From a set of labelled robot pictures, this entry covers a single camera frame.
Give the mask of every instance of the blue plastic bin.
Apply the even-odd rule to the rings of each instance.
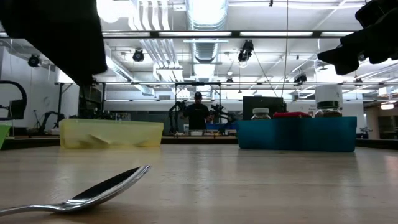
[[[356,117],[238,121],[241,149],[353,152]]]
[[[225,124],[206,124],[207,130],[219,130]],[[236,123],[232,123],[226,128],[227,130],[236,130]]]

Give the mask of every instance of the table surface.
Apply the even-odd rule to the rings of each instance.
[[[397,223],[398,151],[248,151],[237,145],[0,152],[0,207],[57,203],[143,164],[152,169],[94,210],[0,223]]]

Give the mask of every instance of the person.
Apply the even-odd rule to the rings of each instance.
[[[201,103],[202,95],[196,92],[195,103],[189,105],[183,112],[182,118],[189,118],[189,130],[205,130],[206,121],[209,120],[210,114],[207,106]]]

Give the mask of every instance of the jar lid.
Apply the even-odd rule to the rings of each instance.
[[[269,113],[269,109],[268,108],[254,108],[253,109],[253,113]]]
[[[317,103],[318,109],[338,108],[338,101],[322,101]]]

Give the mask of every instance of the spoon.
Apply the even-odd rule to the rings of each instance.
[[[111,200],[135,184],[148,170],[150,165],[144,165],[127,170],[104,182],[101,182],[65,202],[53,205],[24,205],[0,210],[0,217],[21,212],[77,212]]]

